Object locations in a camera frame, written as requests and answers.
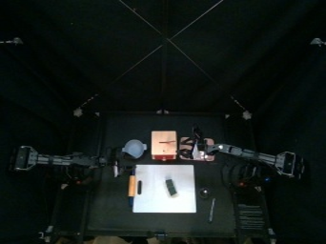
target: marker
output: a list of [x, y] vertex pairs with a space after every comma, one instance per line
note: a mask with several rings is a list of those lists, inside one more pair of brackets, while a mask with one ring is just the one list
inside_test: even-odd
[[131, 171], [130, 177], [129, 177], [129, 206], [133, 207], [134, 205], [134, 197], [135, 197], [135, 190], [137, 190], [137, 176], [135, 176], [135, 170]]
[[213, 198], [213, 201], [212, 201], [212, 207], [210, 207], [210, 213], [209, 213], [209, 223], [213, 222], [214, 204], [216, 204], [216, 198]]

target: white sheet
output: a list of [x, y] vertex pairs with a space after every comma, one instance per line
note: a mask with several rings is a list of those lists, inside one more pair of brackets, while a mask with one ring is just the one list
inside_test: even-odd
[[[194, 165], [137, 165], [134, 213], [196, 213]], [[177, 194], [170, 196], [166, 180], [173, 179]], [[142, 194], [138, 182], [142, 180]]]

